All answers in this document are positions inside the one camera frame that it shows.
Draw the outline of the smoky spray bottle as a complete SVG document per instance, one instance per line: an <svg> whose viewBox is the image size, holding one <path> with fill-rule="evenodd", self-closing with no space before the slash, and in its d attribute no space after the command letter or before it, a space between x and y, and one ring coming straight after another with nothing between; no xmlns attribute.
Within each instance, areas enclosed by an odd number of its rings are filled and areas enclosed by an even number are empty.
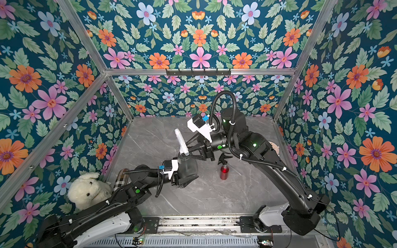
<svg viewBox="0 0 397 248"><path fill-rule="evenodd" d="M179 154L177 160L179 164L177 174L181 178L190 176L190 183L199 178L198 165L195 159Z"/></svg>

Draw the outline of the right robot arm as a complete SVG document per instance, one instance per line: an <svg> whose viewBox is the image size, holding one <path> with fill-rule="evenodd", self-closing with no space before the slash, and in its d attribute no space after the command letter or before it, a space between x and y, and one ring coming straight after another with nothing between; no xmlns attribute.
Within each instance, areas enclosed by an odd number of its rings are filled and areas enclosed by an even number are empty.
<svg viewBox="0 0 397 248"><path fill-rule="evenodd" d="M187 126L195 135L187 142L178 137L181 155L214 160L214 152L226 148L233 157L264 173L287 199L286 204L263 206L255 213L253 222L258 231L285 224L292 232L304 236L317 228L321 213L330 203L329 197L305 186L272 144L263 135L249 130L231 91L218 93L210 113L195 115Z"/></svg>

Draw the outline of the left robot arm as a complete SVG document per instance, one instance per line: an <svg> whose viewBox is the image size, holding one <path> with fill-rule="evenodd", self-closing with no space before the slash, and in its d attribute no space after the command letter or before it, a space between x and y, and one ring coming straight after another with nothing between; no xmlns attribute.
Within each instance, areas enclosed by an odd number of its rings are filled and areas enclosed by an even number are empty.
<svg viewBox="0 0 397 248"><path fill-rule="evenodd" d="M142 164L127 170L123 174L130 182L109 198L74 215L47 218L39 229L36 247L83 248L128 230L141 233L147 224L137 206L152 196L151 188L159 195L164 184L184 188L198 177L196 165L172 163L165 161L158 168Z"/></svg>

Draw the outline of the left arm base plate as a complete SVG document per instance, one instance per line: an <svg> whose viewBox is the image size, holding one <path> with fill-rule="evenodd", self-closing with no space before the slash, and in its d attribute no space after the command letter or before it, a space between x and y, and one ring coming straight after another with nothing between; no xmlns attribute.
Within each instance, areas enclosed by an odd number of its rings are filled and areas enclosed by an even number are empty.
<svg viewBox="0 0 397 248"><path fill-rule="evenodd" d="M159 228L159 217L144 217L142 222L131 225L128 231L135 235L156 234Z"/></svg>

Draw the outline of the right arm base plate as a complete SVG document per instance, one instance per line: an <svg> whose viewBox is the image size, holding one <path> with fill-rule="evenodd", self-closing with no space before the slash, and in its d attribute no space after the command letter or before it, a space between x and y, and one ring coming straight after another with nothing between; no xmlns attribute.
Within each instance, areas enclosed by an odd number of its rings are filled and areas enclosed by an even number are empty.
<svg viewBox="0 0 397 248"><path fill-rule="evenodd" d="M262 205L254 215L241 216L236 221L242 233L282 233L282 227L280 225L269 226L259 219L259 214L265 207L266 205Z"/></svg>

